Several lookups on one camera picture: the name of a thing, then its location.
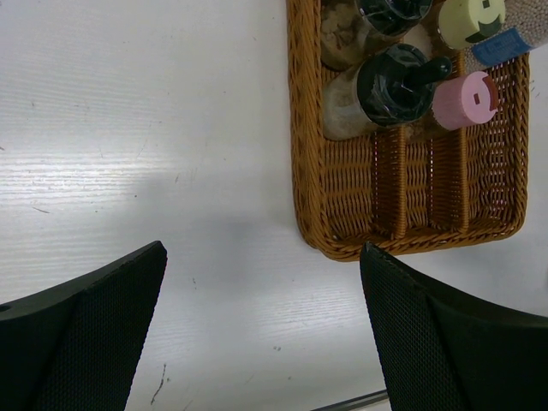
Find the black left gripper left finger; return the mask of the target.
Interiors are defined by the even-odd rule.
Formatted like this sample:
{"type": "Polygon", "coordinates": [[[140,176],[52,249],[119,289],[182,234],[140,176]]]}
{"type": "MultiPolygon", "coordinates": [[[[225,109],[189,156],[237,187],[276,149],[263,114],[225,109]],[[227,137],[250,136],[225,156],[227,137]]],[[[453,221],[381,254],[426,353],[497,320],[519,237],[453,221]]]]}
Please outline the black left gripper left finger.
{"type": "Polygon", "coordinates": [[[3,410],[123,410],[167,251],[154,241],[104,267],[1,305],[3,410]]]}

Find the pink-capped spice bottle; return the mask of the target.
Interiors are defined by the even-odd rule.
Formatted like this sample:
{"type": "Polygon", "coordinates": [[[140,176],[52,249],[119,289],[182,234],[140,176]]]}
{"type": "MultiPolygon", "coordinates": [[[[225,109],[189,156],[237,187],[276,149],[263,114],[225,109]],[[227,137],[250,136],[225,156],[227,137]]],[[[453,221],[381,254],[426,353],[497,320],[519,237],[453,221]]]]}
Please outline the pink-capped spice bottle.
{"type": "Polygon", "coordinates": [[[498,104],[498,88],[484,71],[444,81],[436,88],[431,109],[407,126],[407,142],[432,140],[460,128],[485,124],[497,113],[498,104]]]}

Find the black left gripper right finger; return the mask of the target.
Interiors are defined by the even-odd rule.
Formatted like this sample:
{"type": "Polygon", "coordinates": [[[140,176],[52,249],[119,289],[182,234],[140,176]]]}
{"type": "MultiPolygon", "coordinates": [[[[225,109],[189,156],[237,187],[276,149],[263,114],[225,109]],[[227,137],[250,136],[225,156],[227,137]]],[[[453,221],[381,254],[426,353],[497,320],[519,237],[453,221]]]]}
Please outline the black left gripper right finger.
{"type": "Polygon", "coordinates": [[[547,319],[460,291],[366,243],[360,276],[394,410],[545,410],[547,319]]]}

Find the green-capped white spice bottle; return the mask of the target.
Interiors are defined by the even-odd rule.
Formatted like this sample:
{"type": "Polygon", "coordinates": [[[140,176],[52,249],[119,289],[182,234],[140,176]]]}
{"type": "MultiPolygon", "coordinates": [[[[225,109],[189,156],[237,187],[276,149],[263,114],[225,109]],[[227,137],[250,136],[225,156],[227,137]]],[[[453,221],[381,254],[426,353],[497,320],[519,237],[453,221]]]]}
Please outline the green-capped white spice bottle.
{"type": "Polygon", "coordinates": [[[427,58],[452,55],[497,34],[506,18],[505,1],[435,1],[418,26],[403,42],[422,51],[427,58]]]}

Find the black-capped brown spice bottle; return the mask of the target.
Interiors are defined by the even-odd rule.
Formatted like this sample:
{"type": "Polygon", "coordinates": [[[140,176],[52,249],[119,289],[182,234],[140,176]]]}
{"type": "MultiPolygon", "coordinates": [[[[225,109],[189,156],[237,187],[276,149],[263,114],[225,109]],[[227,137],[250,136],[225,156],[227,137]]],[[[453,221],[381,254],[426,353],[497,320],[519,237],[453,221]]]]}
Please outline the black-capped brown spice bottle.
{"type": "Polygon", "coordinates": [[[321,61],[344,71],[396,43],[417,26],[432,7],[430,0],[323,1],[320,4],[321,61]]]}

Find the black-capped white spice bottle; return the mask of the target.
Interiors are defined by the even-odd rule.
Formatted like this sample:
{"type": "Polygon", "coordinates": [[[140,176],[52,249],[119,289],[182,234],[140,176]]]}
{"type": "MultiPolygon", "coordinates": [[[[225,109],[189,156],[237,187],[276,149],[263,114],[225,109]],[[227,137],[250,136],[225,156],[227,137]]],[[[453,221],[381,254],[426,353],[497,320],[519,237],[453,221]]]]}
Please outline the black-capped white spice bottle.
{"type": "Polygon", "coordinates": [[[325,85],[324,137],[348,140],[421,119],[452,70],[448,57],[427,59],[412,45],[385,48],[325,85]]]}

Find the silver-capped blue label shaker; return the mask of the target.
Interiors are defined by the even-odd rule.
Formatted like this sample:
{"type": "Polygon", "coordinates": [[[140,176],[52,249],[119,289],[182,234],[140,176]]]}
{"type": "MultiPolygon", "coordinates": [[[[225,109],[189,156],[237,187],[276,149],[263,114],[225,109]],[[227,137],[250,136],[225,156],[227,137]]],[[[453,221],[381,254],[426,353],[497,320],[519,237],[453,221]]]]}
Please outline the silver-capped blue label shaker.
{"type": "Polygon", "coordinates": [[[547,0],[509,0],[501,30],[464,52],[465,72],[489,69],[547,44],[547,0]]]}

